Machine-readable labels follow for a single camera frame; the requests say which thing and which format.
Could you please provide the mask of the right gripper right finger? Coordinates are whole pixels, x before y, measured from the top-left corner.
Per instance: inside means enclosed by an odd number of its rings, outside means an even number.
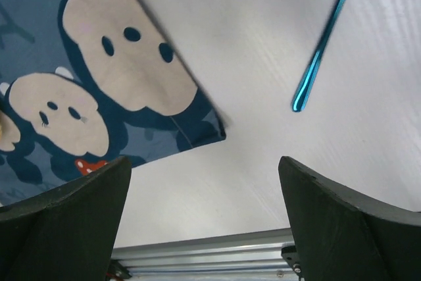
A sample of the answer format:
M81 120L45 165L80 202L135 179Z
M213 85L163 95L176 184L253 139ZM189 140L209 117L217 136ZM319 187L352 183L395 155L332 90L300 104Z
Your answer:
M419 280L420 213L282 157L278 173L305 280Z

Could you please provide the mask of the blue spoon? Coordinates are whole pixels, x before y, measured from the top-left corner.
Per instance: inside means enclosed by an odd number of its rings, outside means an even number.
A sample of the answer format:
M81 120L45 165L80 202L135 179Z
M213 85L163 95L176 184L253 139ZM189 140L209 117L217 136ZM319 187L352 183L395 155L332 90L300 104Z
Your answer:
M320 35L318 43L316 44L312 57L310 58L310 61L300 79L299 84L297 85L291 100L291 110L294 113L300 113L306 107L312 87L314 85L314 81L320 68L320 64L322 62L324 52L327 48L330 36L342 11L345 1L346 0L335 0L334 5L332 6L330 15L325 23L324 29Z

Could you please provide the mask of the aluminium front rail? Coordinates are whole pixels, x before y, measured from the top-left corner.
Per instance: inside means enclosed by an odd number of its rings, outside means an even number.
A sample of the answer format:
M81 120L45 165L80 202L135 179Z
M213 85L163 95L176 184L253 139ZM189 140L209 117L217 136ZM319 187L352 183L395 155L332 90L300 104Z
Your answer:
M123 280L299 280L282 257L289 229L117 248Z

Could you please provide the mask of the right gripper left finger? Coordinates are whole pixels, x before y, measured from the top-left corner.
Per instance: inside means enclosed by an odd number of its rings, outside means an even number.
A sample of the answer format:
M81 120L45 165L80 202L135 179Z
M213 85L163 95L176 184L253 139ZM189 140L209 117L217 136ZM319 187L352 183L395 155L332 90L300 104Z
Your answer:
M104 280L132 173L119 157L100 169L1 207L2 280Z

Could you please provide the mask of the blue cartoon placemat cloth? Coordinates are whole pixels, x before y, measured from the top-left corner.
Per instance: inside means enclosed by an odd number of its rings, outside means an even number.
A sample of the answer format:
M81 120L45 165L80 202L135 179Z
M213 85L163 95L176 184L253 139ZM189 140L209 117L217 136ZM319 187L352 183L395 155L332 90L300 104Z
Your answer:
M1 204L224 140L138 0L1 0Z

